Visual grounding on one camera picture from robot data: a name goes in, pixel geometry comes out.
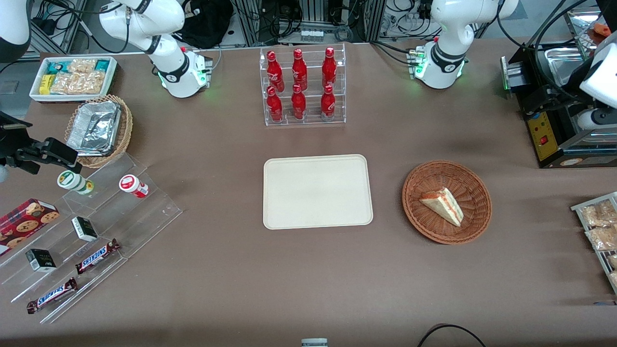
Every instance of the yellow control panel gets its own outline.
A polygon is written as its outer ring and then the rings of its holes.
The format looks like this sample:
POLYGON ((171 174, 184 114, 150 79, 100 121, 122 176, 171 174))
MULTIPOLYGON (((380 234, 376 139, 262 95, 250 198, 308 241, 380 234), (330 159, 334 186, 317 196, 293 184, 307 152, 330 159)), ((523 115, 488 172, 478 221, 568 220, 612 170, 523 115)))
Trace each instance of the yellow control panel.
POLYGON ((555 134, 553 134, 553 129, 550 127, 546 112, 533 115, 527 121, 527 126, 534 141, 538 159, 543 161, 551 154, 557 152, 559 147, 557 146, 557 140, 555 139, 555 134))

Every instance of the white bottle with green label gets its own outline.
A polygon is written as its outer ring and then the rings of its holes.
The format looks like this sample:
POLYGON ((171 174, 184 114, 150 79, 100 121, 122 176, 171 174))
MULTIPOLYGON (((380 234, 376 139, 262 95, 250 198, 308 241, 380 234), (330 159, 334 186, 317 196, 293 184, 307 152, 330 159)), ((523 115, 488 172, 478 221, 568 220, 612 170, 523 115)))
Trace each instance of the white bottle with green label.
POLYGON ((88 194, 94 189, 94 183, 91 180, 87 180, 80 174, 70 170, 66 170, 58 176, 58 185, 82 195, 88 194))

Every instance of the blue snack package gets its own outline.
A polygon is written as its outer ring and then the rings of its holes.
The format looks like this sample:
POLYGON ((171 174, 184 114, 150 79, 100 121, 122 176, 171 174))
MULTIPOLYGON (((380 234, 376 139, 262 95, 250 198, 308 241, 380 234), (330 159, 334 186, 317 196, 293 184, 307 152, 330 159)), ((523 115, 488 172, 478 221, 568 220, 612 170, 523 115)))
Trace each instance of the blue snack package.
POLYGON ((97 61, 95 70, 107 71, 107 67, 109 66, 109 61, 97 61))
POLYGON ((47 68, 47 75, 55 75, 58 72, 68 72, 68 66, 71 64, 67 62, 51 62, 47 68))

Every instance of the snickers bar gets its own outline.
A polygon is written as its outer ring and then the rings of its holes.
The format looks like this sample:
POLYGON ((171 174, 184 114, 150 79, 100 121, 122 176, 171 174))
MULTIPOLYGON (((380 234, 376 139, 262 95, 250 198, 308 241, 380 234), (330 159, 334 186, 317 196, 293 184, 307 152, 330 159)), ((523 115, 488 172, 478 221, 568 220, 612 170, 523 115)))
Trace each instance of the snickers bar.
POLYGON ((112 254, 113 251, 119 248, 120 245, 118 244, 118 242, 115 239, 111 240, 111 242, 108 242, 103 248, 94 252, 93 255, 87 257, 86 259, 84 259, 84 261, 75 265, 75 267, 77 268, 77 274, 83 274, 84 272, 86 272, 86 270, 88 270, 88 267, 96 265, 99 261, 103 260, 103 258, 112 254))
POLYGON ((71 279, 68 280, 67 283, 50 291, 49 293, 45 294, 45 296, 40 297, 39 300, 30 301, 28 303, 28 306, 26 307, 26 309, 28 310, 28 314, 35 313, 36 311, 43 308, 43 306, 49 304, 54 300, 58 300, 61 296, 73 290, 77 291, 77 282, 73 277, 71 277, 71 279))

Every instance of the aluminum foil container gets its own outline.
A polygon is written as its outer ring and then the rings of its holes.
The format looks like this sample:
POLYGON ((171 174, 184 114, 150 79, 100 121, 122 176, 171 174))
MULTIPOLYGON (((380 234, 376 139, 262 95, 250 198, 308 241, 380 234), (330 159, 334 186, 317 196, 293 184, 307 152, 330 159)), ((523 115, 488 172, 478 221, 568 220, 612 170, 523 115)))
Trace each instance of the aluminum foil container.
POLYGON ((67 145, 78 156, 112 154, 121 113, 122 107, 113 101, 84 104, 75 115, 67 145))

